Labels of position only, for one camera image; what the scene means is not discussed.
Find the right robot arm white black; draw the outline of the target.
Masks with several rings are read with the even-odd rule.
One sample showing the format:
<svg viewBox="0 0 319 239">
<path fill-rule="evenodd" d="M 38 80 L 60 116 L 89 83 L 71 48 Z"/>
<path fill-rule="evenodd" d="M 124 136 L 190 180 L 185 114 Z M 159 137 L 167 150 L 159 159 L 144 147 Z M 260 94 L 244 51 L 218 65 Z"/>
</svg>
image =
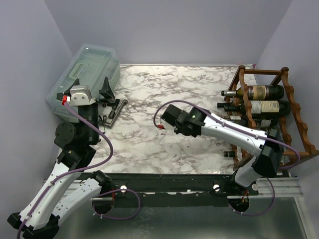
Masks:
<svg viewBox="0 0 319 239">
<path fill-rule="evenodd" d="M 250 153 L 253 156 L 251 162 L 237 169 L 229 183 L 229 189 L 235 195 L 241 195 L 261 177 L 277 176 L 284 150 L 280 134 L 274 129 L 267 134 L 225 120 L 207 110 L 193 107 L 186 112 L 172 104 L 161 115 L 160 123 L 176 134 L 214 137 Z"/>
</svg>

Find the green bottle white label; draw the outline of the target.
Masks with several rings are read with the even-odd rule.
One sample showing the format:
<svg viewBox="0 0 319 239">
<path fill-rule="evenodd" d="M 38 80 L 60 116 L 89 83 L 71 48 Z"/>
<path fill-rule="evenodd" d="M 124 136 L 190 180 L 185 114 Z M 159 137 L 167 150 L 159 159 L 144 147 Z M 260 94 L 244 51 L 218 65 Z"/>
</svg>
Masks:
<svg viewBox="0 0 319 239">
<path fill-rule="evenodd" d="M 246 117 L 241 117 L 241 116 L 221 116 L 222 119 L 228 120 L 230 122 L 239 124 L 241 126 L 248 126 L 248 120 Z"/>
</svg>

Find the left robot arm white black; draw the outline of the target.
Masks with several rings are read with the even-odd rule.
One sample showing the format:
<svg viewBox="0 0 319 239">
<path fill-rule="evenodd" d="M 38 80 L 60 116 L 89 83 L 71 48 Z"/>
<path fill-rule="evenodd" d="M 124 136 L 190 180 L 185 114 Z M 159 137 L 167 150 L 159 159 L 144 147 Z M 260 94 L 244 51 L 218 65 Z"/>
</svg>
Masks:
<svg viewBox="0 0 319 239">
<path fill-rule="evenodd" d="M 102 98 L 93 97 L 89 86 L 80 85 L 79 79 L 67 90 L 56 94 L 57 100 L 78 118 L 78 122 L 64 121 L 58 125 L 54 143 L 62 151 L 49 178 L 25 209 L 8 217 L 8 223 L 17 230 L 17 238 L 54 237 L 58 231 L 58 220 L 62 217 L 54 214 L 53 210 L 64 192 L 83 171 L 101 166 L 113 156 L 110 140 L 99 129 L 99 105 L 106 106 L 107 100 L 114 96 L 108 78 L 104 79 L 99 94 Z M 90 165 L 96 153 L 93 146 L 102 137 L 109 145 L 109 156 Z"/>
</svg>

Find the green wine bottle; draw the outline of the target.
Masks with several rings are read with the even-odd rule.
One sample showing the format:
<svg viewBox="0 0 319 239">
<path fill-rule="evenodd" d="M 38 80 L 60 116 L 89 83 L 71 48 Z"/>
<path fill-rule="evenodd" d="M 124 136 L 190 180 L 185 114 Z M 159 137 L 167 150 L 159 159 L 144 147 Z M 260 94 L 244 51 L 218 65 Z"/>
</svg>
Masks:
<svg viewBox="0 0 319 239">
<path fill-rule="evenodd" d="M 256 118 L 254 121 L 259 128 L 275 127 L 278 124 L 278 118 Z"/>
<path fill-rule="evenodd" d="M 281 85 L 255 85 L 248 86 L 247 97 L 249 100 L 280 100 L 285 93 L 284 87 Z M 224 97 L 244 97 L 244 90 L 239 88 L 238 90 L 221 91 L 221 95 Z"/>
</svg>

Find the dark green bottle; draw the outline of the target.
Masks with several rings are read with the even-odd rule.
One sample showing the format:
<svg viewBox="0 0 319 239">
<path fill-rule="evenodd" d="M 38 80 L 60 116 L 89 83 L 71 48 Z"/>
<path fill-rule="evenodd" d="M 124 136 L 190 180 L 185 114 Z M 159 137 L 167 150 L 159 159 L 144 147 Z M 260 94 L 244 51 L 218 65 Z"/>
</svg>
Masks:
<svg viewBox="0 0 319 239">
<path fill-rule="evenodd" d="M 288 101 L 250 101 L 251 114 L 270 115 L 270 116 L 287 116 L 291 112 L 291 107 Z M 223 108 L 225 112 L 237 112 L 246 115 L 244 103 L 235 105 L 231 103 L 217 103 L 218 108 Z"/>
</svg>

